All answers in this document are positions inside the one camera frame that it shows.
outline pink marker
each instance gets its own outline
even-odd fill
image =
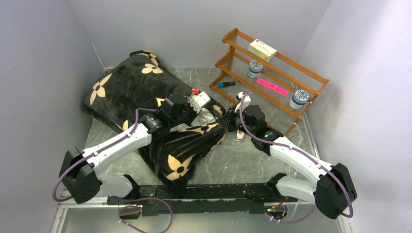
[[[259,78],[259,79],[257,79],[256,82],[257,82],[258,84],[264,86],[264,87],[267,87],[267,88],[271,89],[272,91],[275,91],[275,92],[283,95],[283,96],[287,96],[288,93],[289,93],[289,91],[283,90],[282,88],[276,86],[275,84],[270,83],[270,82],[268,82],[268,81],[265,81],[265,80],[263,80],[263,79],[260,79],[260,78]]]

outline gray wall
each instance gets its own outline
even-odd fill
[[[298,59],[330,0],[69,0],[105,67],[135,50],[156,53],[169,67],[213,67],[237,27]]]
[[[348,166],[356,233],[412,232],[412,2],[333,0],[302,63],[330,83],[309,109],[320,156]]]
[[[1,1],[0,226],[50,232],[64,153],[82,148],[80,101],[103,73],[68,1]]]

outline white box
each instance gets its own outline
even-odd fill
[[[270,59],[276,55],[277,50],[270,47],[269,45],[263,43],[262,41],[256,39],[252,41],[249,45],[249,51],[256,54],[258,57],[265,61],[270,61]]]

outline wooden shelf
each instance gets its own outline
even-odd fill
[[[289,129],[283,132],[285,135],[288,135],[313,101],[322,92],[329,80],[306,69],[279,52],[270,62],[259,58],[247,49],[250,42],[254,40],[252,37],[240,32],[237,28],[234,28],[224,36],[223,42],[229,44],[230,48],[226,55],[217,61],[216,67],[220,68],[222,73],[210,84],[210,87],[232,103],[237,104],[234,98],[228,96],[216,87],[216,84],[226,75],[232,76],[296,119]],[[256,80],[250,79],[247,76],[247,70],[251,60],[257,60],[264,65],[260,78],[274,83],[282,89],[288,90],[288,95],[286,97],[282,96],[258,84]],[[289,101],[295,93],[296,88],[304,89],[309,93],[309,101],[299,110],[295,110],[289,106]]]

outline pillow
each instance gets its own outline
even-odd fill
[[[157,109],[172,93],[189,96],[192,89],[162,66],[154,54],[141,50],[97,80],[85,96],[82,110],[121,133],[134,124],[135,109]],[[213,120],[205,117],[208,114]],[[225,114],[223,106],[212,99],[193,127],[176,127],[162,140],[138,150],[173,196],[184,193],[195,164],[223,141],[226,125],[219,119]]]

